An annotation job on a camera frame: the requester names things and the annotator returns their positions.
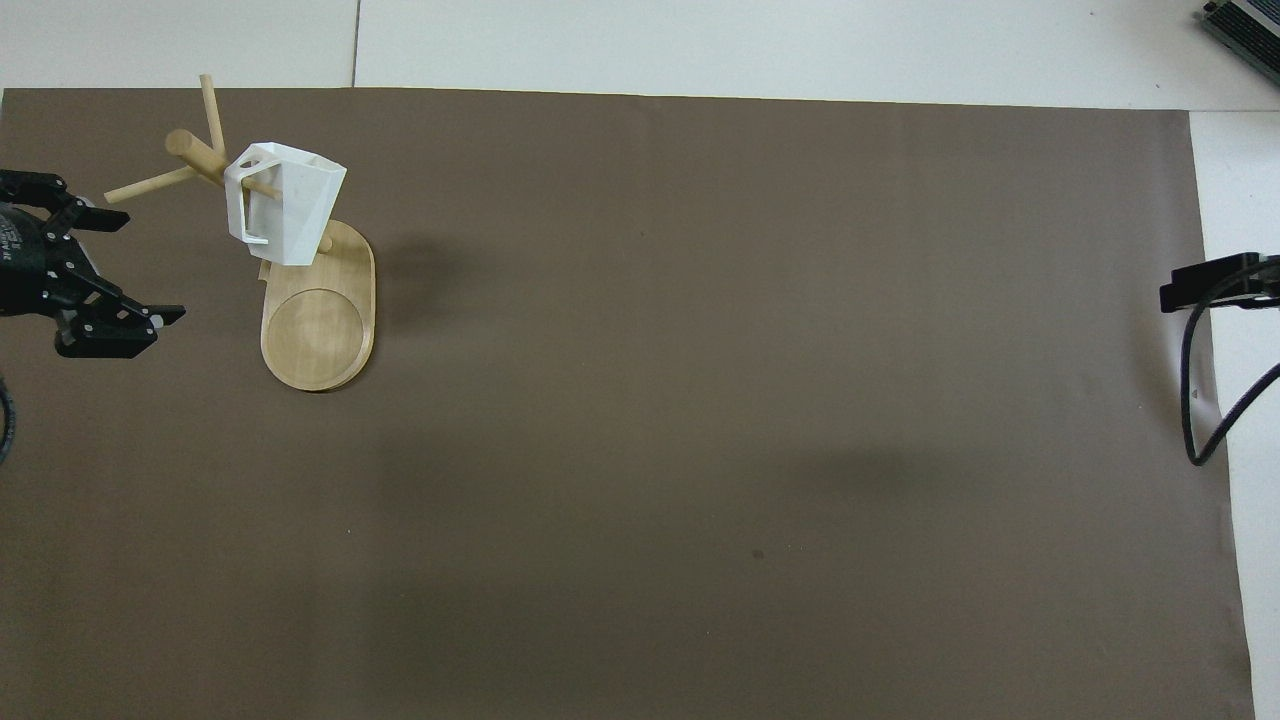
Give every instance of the wooden base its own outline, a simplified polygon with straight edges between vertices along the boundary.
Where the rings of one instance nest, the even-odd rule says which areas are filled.
[[[280,382],[323,392],[355,378],[374,350],[374,254],[362,234],[329,220],[333,247],[307,266],[262,263],[262,359]]]

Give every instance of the black cable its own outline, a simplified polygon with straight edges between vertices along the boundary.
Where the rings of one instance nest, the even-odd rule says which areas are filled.
[[[13,396],[4,384],[4,375],[0,375],[0,405],[4,406],[4,438],[0,438],[0,464],[9,457],[9,448],[13,447],[13,433],[18,424],[18,413],[13,406]]]
[[[1234,425],[1235,421],[1240,419],[1240,415],[1243,415],[1244,411],[1249,409],[1249,405],[1252,405],[1253,401],[1257,400],[1258,396],[1262,395],[1262,392],[1271,386],[1271,383],[1276,382],[1276,379],[1280,379],[1280,364],[1267,370],[1261,378],[1258,378],[1256,383],[1253,383],[1252,387],[1249,387],[1249,389],[1244,392],[1244,395],[1240,396],[1240,400],[1235,401],[1235,405],[1231,406],[1231,410],[1226,414],[1225,418],[1222,418],[1222,421],[1219,423],[1217,428],[1215,428],[1213,432],[1208,436],[1208,442],[1204,443],[1204,450],[1197,454],[1196,437],[1192,433],[1192,377],[1190,377],[1192,337],[1196,334],[1196,323],[1198,323],[1201,315],[1203,315],[1204,311],[1208,310],[1211,305],[1213,305],[1215,299],[1217,299],[1217,296],[1221,295],[1222,291],[1225,291],[1226,288],[1231,287],[1233,284],[1243,281],[1249,275],[1257,274],[1261,270],[1267,270],[1271,268],[1280,268],[1280,258],[1272,258],[1263,263],[1258,263],[1257,265],[1236,270],[1230,275],[1222,278],[1221,282],[1211,287],[1208,292],[1206,292],[1204,296],[1199,299],[1199,302],[1196,304],[1196,307],[1192,310],[1190,316],[1187,318],[1187,329],[1183,331],[1181,388],[1179,395],[1183,405],[1183,445],[1187,447],[1187,459],[1190,460],[1192,465],[1196,465],[1197,468],[1199,468],[1204,462],[1208,462],[1208,459],[1213,455],[1213,451],[1217,450],[1217,446],[1219,443],[1222,442],[1222,438],[1226,437],[1226,433],[1228,430],[1231,429],[1231,425]]]

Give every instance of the brown paper sheet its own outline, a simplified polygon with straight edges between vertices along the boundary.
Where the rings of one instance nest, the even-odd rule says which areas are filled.
[[[81,233],[189,314],[132,361],[0,324],[0,716],[1252,716],[1156,299],[1184,113],[219,99],[233,151],[349,168],[374,357],[270,375],[205,184]],[[202,126],[12,90],[0,165],[99,200]]]

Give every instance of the wooden dowel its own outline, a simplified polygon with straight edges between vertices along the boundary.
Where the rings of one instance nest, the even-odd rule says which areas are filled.
[[[182,158],[184,163],[196,169],[201,176],[216,182],[223,183],[223,170],[227,169],[227,160],[214,152],[214,149],[205,145],[198,137],[191,135],[189,131],[175,129],[164,138],[164,149],[178,158]],[[253,192],[260,192],[271,197],[273,200],[280,200],[284,195],[278,190],[266,183],[259,182],[253,178],[246,178],[243,183],[246,190]]]
[[[223,119],[218,114],[218,96],[214,95],[214,77],[200,76],[200,92],[205,96],[205,117],[209,118],[209,141],[214,143],[214,152],[223,159],[227,158],[227,142],[223,140]]]
[[[108,202],[111,205],[116,202],[123,202],[131,200],[140,195],[151,192],[152,190],[160,190],[161,187],[169,187],[170,184],[178,184],[184,179],[191,179],[196,177],[196,170],[191,168],[178,168],[177,170],[169,170],[163,176],[156,176],[154,178],[147,178],[145,181],[138,181],[133,184],[127,184],[124,187],[118,187],[115,190],[108,191],[102,195]]]

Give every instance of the white tile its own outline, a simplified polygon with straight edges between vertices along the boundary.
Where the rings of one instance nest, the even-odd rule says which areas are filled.
[[[0,87],[351,85],[356,0],[0,3]]]
[[[1280,109],[1198,1],[362,0],[361,86]]]
[[[1280,255],[1280,113],[1193,113],[1206,256]],[[1225,413],[1280,363],[1280,311],[1215,310],[1213,354]],[[1228,436],[1244,625],[1260,719],[1280,717],[1280,384]]]

